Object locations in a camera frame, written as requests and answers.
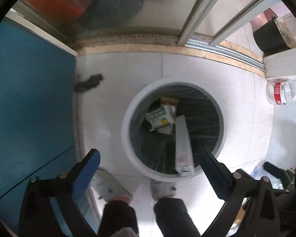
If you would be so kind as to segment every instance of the white wall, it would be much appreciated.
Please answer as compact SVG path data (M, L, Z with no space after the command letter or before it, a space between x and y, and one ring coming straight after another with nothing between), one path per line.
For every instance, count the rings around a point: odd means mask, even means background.
M282 1L273 5L270 9L280 18L290 13L290 10Z
M267 158L282 168L296 167L296 105L275 106Z

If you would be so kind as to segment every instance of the plastic bag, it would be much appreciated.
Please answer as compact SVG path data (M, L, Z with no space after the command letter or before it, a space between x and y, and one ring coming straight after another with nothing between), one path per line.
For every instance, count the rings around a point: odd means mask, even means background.
M137 157L147 167L160 173L175 170L175 131L173 134L149 132L145 114L161 97L178 99L176 115L185 115L190 133L195 167L198 151L212 152L219 136L219 117L210 99L199 90L182 84L165 86L146 97L136 109L130 125L130 140Z

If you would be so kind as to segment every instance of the plastic water bottle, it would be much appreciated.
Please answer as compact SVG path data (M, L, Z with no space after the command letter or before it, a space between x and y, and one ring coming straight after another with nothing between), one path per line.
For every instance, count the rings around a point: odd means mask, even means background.
M270 104L291 105L296 103L296 80L286 82L268 82L266 96Z

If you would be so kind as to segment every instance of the gray slipper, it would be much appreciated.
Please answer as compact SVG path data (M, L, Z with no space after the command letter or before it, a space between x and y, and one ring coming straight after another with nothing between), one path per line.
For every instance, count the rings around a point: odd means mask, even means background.
M116 196L128 197L130 200L133 199L133 196L101 167L95 172L91 181L91 187L93 187L106 202L110 202Z
M176 183L167 183L167 182L160 182L154 179L150 180L150 191L152 198L157 201L160 198L167 196L167 197L174 197L176 191Z

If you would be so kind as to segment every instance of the blue cabinet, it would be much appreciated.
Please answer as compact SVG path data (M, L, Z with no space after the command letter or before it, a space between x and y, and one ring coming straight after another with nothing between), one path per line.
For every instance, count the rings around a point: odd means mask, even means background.
M15 232L28 177L47 164L35 175L53 178L76 163L74 67L71 54L0 24L0 218Z

